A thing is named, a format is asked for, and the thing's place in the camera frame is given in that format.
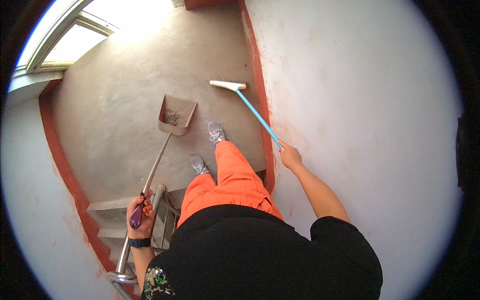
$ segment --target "shoelace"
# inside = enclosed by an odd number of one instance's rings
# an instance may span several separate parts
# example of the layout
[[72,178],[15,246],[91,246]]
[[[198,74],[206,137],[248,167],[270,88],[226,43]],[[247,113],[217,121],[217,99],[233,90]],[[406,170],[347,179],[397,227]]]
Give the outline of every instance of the shoelace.
[[220,129],[215,130],[210,134],[210,140],[213,142],[214,140],[218,139],[221,134],[222,132],[220,131]]
[[195,173],[200,175],[202,172],[207,171],[207,167],[203,163],[198,163],[195,165]]

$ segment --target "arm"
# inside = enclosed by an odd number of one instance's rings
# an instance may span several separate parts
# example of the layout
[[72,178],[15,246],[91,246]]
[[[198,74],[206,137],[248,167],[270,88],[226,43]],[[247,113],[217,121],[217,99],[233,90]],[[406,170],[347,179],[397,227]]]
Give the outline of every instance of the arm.
[[[127,207],[127,231],[129,239],[149,239],[152,235],[152,225],[155,218],[155,212],[153,211],[152,203],[149,199],[145,199],[144,211],[142,214],[142,221],[140,227],[133,229],[130,227],[130,216],[133,213],[133,210],[137,204],[142,203],[144,197],[140,196],[132,200],[132,203]],[[147,267],[150,264],[150,261],[155,257],[152,247],[143,247],[143,248],[134,248],[131,247],[133,262],[135,263],[135,270],[137,273],[138,285],[140,289],[144,289],[144,280]]]
[[345,208],[335,193],[304,166],[298,149],[281,140],[278,141],[284,147],[284,150],[280,150],[283,165],[299,179],[317,218],[334,216],[350,222]]

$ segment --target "foot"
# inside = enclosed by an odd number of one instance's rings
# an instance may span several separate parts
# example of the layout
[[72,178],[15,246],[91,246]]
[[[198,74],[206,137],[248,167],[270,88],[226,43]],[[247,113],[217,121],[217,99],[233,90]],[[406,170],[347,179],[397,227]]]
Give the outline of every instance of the foot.
[[210,173],[210,171],[205,166],[204,160],[200,156],[198,155],[192,156],[192,159],[190,160],[190,162],[192,163],[192,167],[195,169],[196,175]]
[[222,124],[220,124],[219,121],[210,121],[208,123],[208,132],[210,133],[210,140],[215,142],[215,145],[220,141],[227,140],[223,132]]

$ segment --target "person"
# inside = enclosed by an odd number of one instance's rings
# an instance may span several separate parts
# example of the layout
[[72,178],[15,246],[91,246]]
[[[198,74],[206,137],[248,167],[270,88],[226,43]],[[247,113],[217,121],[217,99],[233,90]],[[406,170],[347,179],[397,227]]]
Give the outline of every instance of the person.
[[[170,248],[155,257],[149,244],[154,218],[149,199],[127,209],[128,236],[142,299],[378,299],[382,270],[364,236],[350,223],[333,191],[303,164],[298,150],[279,140],[285,167],[299,179],[317,216],[311,241],[283,221],[275,203],[218,121],[218,185],[199,156]],[[128,220],[144,201],[142,224]]]

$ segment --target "shoe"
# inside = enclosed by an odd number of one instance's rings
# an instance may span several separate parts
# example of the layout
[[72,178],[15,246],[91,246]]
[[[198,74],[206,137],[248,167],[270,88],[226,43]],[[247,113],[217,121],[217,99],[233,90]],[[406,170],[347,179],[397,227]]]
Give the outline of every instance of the shoe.
[[215,145],[220,141],[226,141],[225,133],[223,132],[222,124],[219,121],[210,121],[208,123],[208,132],[210,133],[210,140],[215,142]]
[[210,173],[210,171],[205,166],[204,160],[200,156],[198,155],[192,156],[192,159],[190,160],[190,162],[192,163],[192,167],[195,169],[196,175]]

